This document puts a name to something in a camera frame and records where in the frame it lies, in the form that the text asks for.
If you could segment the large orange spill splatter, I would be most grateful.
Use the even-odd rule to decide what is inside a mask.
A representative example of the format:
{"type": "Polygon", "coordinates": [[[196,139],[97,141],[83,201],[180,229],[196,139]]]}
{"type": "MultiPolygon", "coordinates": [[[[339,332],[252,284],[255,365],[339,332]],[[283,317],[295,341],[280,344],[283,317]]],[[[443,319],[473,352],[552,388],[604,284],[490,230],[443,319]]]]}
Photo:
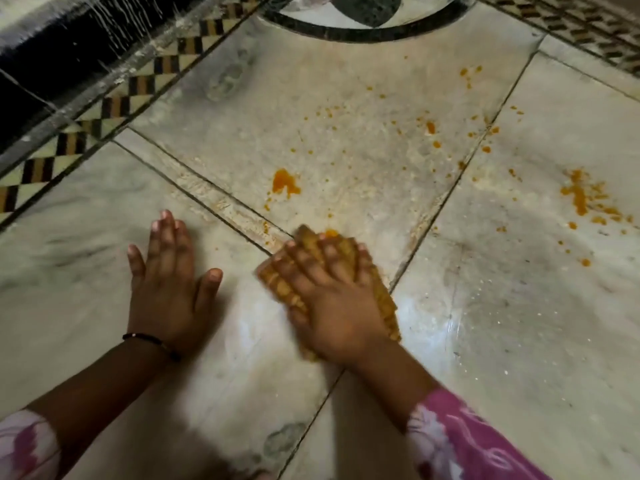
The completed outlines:
{"type": "Polygon", "coordinates": [[[564,170],[563,176],[559,192],[578,219],[599,227],[617,226],[622,235],[631,229],[640,232],[640,214],[628,212],[606,181],[596,179],[584,168],[564,170]]]}

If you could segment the scattered orange spill drops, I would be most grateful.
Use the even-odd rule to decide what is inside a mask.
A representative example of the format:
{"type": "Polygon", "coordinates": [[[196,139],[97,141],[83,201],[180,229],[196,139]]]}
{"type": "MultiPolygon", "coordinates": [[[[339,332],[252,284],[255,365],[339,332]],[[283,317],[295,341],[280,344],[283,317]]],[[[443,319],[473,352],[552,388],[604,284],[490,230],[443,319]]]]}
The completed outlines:
{"type": "Polygon", "coordinates": [[[349,77],[304,110],[301,140],[308,153],[336,165],[369,168],[373,161],[423,167],[426,159],[463,160],[488,131],[517,74],[496,66],[447,68],[440,64],[349,77]]]}

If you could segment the pink floral sleeve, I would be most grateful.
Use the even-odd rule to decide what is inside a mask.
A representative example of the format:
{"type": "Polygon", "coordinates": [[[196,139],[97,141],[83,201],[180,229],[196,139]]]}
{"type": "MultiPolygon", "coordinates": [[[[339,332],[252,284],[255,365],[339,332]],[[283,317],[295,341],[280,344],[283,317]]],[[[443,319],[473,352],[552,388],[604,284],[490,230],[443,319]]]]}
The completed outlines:
{"type": "Polygon", "coordinates": [[[552,480],[444,388],[416,405],[406,438],[421,480],[552,480]]]}
{"type": "Polygon", "coordinates": [[[0,480],[57,480],[61,449],[42,416],[23,409],[0,420],[0,480]]]}

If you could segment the orange spill blob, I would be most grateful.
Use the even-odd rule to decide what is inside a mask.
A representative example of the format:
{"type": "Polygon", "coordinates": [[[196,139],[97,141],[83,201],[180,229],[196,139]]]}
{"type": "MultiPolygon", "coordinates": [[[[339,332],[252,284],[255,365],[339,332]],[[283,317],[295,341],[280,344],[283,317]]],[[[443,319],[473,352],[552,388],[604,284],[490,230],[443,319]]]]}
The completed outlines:
{"type": "Polygon", "coordinates": [[[273,174],[271,186],[266,192],[266,200],[262,208],[269,212],[275,204],[289,201],[300,194],[298,175],[290,173],[285,168],[277,169],[273,174]]]}

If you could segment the person's left forearm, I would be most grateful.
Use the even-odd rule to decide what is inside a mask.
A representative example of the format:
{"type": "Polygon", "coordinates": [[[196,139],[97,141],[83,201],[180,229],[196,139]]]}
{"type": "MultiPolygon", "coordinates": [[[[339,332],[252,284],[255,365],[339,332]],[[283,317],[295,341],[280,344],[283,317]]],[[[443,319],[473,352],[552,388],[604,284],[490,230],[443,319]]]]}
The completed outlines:
{"type": "Polygon", "coordinates": [[[130,338],[27,405],[52,428],[64,478],[105,428],[171,364],[160,345],[130,338]]]}

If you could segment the person's right forearm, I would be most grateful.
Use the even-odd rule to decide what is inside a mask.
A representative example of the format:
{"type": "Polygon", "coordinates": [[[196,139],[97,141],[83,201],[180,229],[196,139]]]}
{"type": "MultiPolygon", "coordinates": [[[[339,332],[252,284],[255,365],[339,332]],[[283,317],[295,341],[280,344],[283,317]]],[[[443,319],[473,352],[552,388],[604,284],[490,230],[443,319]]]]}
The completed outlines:
{"type": "Polygon", "coordinates": [[[383,335],[369,337],[349,369],[368,386],[402,434],[415,407],[441,387],[402,345],[383,335]]]}

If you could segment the person's left hand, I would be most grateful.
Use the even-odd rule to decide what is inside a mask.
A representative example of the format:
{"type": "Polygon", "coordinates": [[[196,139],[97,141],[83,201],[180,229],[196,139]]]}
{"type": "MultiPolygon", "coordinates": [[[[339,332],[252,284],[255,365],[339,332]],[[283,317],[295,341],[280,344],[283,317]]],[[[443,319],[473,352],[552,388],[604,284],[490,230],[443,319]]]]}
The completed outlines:
{"type": "Polygon", "coordinates": [[[143,256],[145,278],[131,287],[127,334],[158,339],[168,353],[185,358],[197,354],[210,338],[218,321],[218,308],[214,303],[211,317],[195,313],[202,275],[196,276],[195,248],[188,227],[174,219],[177,253],[172,273],[160,272],[161,215],[151,224],[147,254],[143,256]]]}

